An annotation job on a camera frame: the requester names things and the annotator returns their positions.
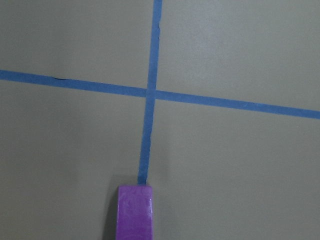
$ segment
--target floor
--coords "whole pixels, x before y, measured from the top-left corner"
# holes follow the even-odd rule
[[[319,13],[317,0],[163,0],[155,240],[319,238]],[[1,2],[0,239],[115,239],[152,19],[147,0]]]

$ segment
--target painter's tape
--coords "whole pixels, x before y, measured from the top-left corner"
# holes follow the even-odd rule
[[[320,119],[320,111],[209,96],[198,96],[157,90],[156,99],[222,108],[248,110],[269,114],[289,115],[301,118]]]
[[[159,43],[160,43],[160,19],[162,10],[162,0],[153,1],[152,27],[151,27],[151,42],[148,70],[148,84],[146,89],[144,122],[142,131],[140,163],[138,171],[138,184],[144,185],[147,183],[151,133],[154,121],[156,86],[158,74],[158,59],[159,59]]]
[[[86,90],[100,93],[127,95],[142,98],[146,96],[146,89],[139,87],[121,86],[102,82],[83,81],[74,79],[58,79],[51,76],[43,76],[6,70],[0,70],[0,80],[28,84],[39,84],[67,89]]]

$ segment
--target purple block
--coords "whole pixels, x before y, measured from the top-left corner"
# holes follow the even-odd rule
[[[116,240],[152,240],[152,187],[120,186]]]

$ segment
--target purple rectangular object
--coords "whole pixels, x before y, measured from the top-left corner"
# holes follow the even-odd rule
[[[120,186],[115,239],[152,240],[152,234],[152,187]]]

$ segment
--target gray surface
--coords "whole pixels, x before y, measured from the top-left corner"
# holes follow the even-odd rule
[[[159,90],[320,110],[320,1],[164,0]]]
[[[147,86],[152,1],[0,4],[0,69]]]
[[[155,240],[317,240],[320,122],[157,101]]]
[[[145,100],[1,80],[0,103],[0,239],[114,239]]]

